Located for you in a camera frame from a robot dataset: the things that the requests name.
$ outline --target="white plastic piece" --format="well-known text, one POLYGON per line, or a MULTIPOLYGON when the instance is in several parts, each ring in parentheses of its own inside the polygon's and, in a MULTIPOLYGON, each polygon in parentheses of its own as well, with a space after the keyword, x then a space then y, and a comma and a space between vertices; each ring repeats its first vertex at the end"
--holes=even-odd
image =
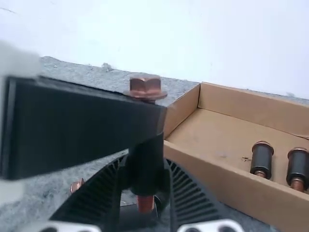
MULTIPOLYGON (((38 55, 16 49, 7 42, 0 41, 0 151, 2 142, 2 117, 4 78, 7 75, 18 77, 36 77, 40 73, 40 58, 38 55)), ((22 181, 0 180, 0 206, 21 199, 24 193, 22 181)))
POLYGON ((23 228, 20 232, 43 232, 47 228, 56 229, 55 232, 102 232, 99 227, 79 223, 69 223, 60 221, 46 221, 31 224, 23 228))
POLYGON ((189 229, 197 229, 196 232, 224 232, 223 228, 230 228, 231 232, 245 232, 235 221, 230 219, 200 222, 182 225, 177 232, 189 232, 189 229))

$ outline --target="white wall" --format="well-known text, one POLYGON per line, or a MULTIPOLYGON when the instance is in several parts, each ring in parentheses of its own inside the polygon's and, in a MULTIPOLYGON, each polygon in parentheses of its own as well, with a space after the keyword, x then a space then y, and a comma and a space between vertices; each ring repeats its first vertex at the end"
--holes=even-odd
POLYGON ((0 39, 42 56, 309 99, 308 0, 0 0, 0 7, 0 39))

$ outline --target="copper hex nut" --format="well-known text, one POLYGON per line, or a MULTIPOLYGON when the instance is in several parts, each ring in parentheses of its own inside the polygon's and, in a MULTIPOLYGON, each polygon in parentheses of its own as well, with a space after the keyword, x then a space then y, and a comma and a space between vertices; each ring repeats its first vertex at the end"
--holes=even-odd
POLYGON ((126 95, 140 100, 155 101, 168 94, 161 90, 161 78, 157 75, 139 73, 130 78, 130 91, 126 95))

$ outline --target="threaded copper stud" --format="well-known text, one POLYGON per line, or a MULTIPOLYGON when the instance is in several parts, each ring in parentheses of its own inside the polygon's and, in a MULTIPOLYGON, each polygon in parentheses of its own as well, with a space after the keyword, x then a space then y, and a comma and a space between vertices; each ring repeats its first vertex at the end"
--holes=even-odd
POLYGON ((254 173, 256 176, 262 177, 262 178, 266 178, 266 173, 263 171, 256 171, 254 173))
POLYGON ((130 78, 130 91, 124 94, 147 102, 154 102, 168 95, 161 90, 161 77, 146 73, 133 75, 130 78))
POLYGON ((292 179, 291 188, 300 192, 304 192, 304 181, 300 178, 292 179))
POLYGON ((84 184, 84 179, 81 178, 79 181, 73 182, 70 187, 70 192, 74 193, 84 184))
POLYGON ((152 212, 155 207, 155 198, 154 196, 137 196, 137 207, 139 212, 142 214, 147 214, 152 212))

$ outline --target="cardboard box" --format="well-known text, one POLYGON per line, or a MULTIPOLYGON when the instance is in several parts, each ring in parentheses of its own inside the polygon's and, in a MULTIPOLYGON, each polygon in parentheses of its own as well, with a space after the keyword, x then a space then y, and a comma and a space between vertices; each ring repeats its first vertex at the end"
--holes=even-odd
POLYGON ((309 149, 308 106, 202 83, 168 109, 165 133, 165 156, 218 200, 283 232, 309 231, 309 195, 286 183, 288 152, 309 149), (275 150, 271 180, 249 173, 260 140, 275 150))

